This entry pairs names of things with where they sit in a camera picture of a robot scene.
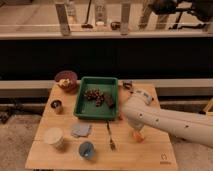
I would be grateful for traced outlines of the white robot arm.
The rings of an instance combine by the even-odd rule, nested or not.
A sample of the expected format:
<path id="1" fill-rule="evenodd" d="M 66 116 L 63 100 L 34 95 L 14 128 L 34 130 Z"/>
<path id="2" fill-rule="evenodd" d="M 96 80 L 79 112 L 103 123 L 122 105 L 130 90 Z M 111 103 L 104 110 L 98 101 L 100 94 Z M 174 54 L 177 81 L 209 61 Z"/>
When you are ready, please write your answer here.
<path id="1" fill-rule="evenodd" d="M 213 117 L 190 112 L 155 108 L 144 90 L 134 91 L 121 110 L 128 124 L 137 131 L 145 125 L 186 140 L 213 148 Z"/>

